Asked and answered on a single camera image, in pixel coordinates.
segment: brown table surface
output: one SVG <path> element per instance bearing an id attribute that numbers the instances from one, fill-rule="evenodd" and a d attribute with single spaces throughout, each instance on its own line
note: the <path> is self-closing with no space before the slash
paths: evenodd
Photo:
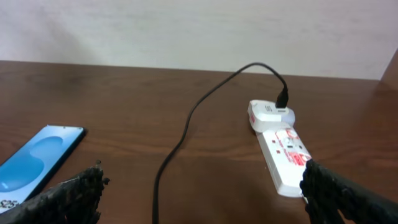
<path id="1" fill-rule="evenodd" d="M 0 163 L 46 124 L 87 136 L 46 188 L 103 162 L 100 223 L 150 223 L 155 173 L 192 104 L 229 73 L 0 62 Z M 295 128 L 312 157 L 398 202 L 398 92 L 378 81 L 285 77 Z M 271 75 L 244 74 L 193 114 L 160 182 L 161 223 L 309 223 L 277 195 L 246 113 L 276 99 Z"/>

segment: extension socket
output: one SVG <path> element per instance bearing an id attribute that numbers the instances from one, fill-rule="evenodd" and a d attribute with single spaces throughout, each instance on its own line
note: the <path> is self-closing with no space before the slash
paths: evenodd
<path id="1" fill-rule="evenodd" d="M 302 197 L 300 181 L 311 155 L 293 128 L 294 112 L 276 108 L 274 102 L 252 100 L 248 113 L 278 194 Z"/>

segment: charging cable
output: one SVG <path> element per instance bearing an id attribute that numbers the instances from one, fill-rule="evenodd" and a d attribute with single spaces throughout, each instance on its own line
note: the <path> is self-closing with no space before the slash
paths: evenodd
<path id="1" fill-rule="evenodd" d="M 159 224 L 159 182 L 160 182 L 160 178 L 162 177 L 162 173 L 164 171 L 164 169 L 166 168 L 167 164 L 171 161 L 171 159 L 173 158 L 173 156 L 175 155 L 175 153 L 177 152 L 177 150 L 180 148 L 182 142 L 185 139 L 185 136 L 187 135 L 187 130 L 188 130 L 188 125 L 189 122 L 191 120 L 191 116 L 192 113 L 194 112 L 194 110 L 196 109 L 196 107 L 204 100 L 207 98 L 207 96 L 209 96 L 210 94 L 212 94 L 214 91 L 216 91 L 219 87 L 221 87 L 222 85 L 224 85 L 226 82 L 230 81 L 233 77 L 235 77 L 236 75 L 240 74 L 241 72 L 243 72 L 245 69 L 252 67 L 252 66 L 261 66 L 264 67 L 266 69 L 268 69 L 269 71 L 271 71 L 284 85 L 283 90 L 281 91 L 281 93 L 279 93 L 279 96 L 276 100 L 276 108 L 285 108 L 287 106 L 287 102 L 289 100 L 289 95 L 287 93 L 287 85 L 285 80 L 281 77 L 281 75 L 279 75 L 273 68 L 271 68 L 270 66 L 261 63 L 261 62 L 254 62 L 254 63 L 250 63 L 244 67 L 242 67 L 241 69 L 239 69 L 238 71 L 234 72 L 232 75 L 230 75 L 228 78 L 226 78 L 224 81 L 222 81 L 221 83 L 219 83 L 217 86 L 215 86 L 214 88 L 212 88 L 208 93 L 206 93 L 203 97 L 201 97 L 192 107 L 191 111 L 188 114 L 187 117 L 187 121 L 185 122 L 185 127 L 184 127 L 184 131 L 182 133 L 181 139 L 180 141 L 177 143 L 177 145 L 174 147 L 174 149 L 167 155 L 167 157 L 164 159 L 162 165 L 160 165 L 159 167 L 159 171 L 157 171 L 156 174 L 156 178 L 155 178 L 155 185 L 154 185 L 154 198 L 153 198 L 153 202 L 152 202 L 152 224 Z"/>

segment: white wall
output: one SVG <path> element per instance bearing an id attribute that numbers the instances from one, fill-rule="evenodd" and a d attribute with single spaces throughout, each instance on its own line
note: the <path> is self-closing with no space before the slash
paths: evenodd
<path id="1" fill-rule="evenodd" d="M 396 0 L 0 0 L 0 60 L 380 79 Z"/>

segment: phone screen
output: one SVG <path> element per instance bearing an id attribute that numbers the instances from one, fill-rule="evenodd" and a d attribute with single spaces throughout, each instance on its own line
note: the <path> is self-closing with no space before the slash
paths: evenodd
<path id="1" fill-rule="evenodd" d="M 0 166 L 0 213 L 39 193 L 85 134 L 81 127 L 46 126 Z"/>

